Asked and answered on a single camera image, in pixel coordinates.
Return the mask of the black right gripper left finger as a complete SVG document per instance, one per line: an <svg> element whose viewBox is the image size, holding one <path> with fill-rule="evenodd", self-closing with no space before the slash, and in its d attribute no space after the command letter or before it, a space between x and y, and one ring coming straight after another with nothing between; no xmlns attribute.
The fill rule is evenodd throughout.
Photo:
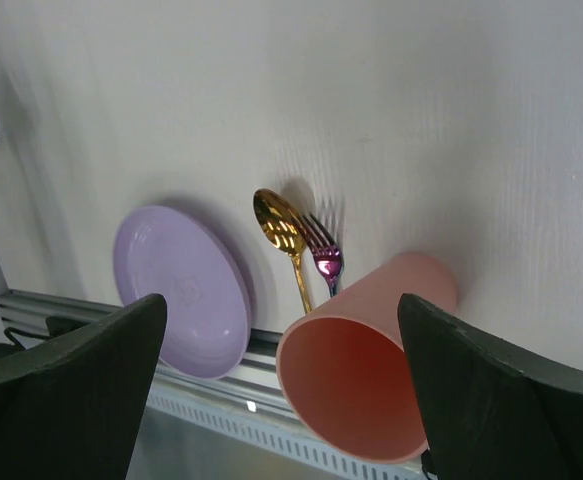
<svg viewBox="0 0 583 480"><path fill-rule="evenodd" d="M167 320L159 294L0 358L0 479L123 479Z"/></svg>

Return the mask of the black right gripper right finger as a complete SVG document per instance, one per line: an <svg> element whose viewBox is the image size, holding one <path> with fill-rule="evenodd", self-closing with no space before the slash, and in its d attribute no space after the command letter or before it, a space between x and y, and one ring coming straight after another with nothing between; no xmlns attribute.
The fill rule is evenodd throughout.
<svg viewBox="0 0 583 480"><path fill-rule="evenodd" d="M405 294L397 318L440 479L583 479L583 371Z"/></svg>

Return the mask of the pink plastic cup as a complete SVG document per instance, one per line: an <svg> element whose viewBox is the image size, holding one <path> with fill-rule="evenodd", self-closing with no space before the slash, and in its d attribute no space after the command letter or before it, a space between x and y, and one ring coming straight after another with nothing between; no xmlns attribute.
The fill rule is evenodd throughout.
<svg viewBox="0 0 583 480"><path fill-rule="evenodd" d="M452 313L458 287L439 260L402 253L294 322L277 348L282 392L331 447L376 463L403 463L428 447L397 307L416 294Z"/></svg>

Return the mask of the purple plastic plate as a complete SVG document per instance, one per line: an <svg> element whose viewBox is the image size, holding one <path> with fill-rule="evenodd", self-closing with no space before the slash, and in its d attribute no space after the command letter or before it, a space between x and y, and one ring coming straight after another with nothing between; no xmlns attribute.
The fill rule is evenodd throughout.
<svg viewBox="0 0 583 480"><path fill-rule="evenodd" d="M230 373L251 334L251 302L234 258L193 216L149 205L129 213L113 246L121 302L151 293L167 303L163 363L202 379Z"/></svg>

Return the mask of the iridescent purple metal fork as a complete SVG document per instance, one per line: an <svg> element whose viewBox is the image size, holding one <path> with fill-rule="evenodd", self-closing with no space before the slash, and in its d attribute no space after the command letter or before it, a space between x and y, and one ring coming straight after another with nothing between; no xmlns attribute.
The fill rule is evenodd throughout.
<svg viewBox="0 0 583 480"><path fill-rule="evenodd" d="M335 238L315 215L303 215L301 222L314 264L327 284L330 297L334 297L338 293L344 270L342 251Z"/></svg>

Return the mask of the gold metal spoon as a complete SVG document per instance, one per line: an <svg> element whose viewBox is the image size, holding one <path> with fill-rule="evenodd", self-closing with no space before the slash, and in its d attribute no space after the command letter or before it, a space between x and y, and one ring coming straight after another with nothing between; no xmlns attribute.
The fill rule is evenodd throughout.
<svg viewBox="0 0 583 480"><path fill-rule="evenodd" d="M306 242L299 227L299 213L285 198L266 188L255 191L253 209L267 240L290 257L304 312L310 313L312 304L302 273Z"/></svg>

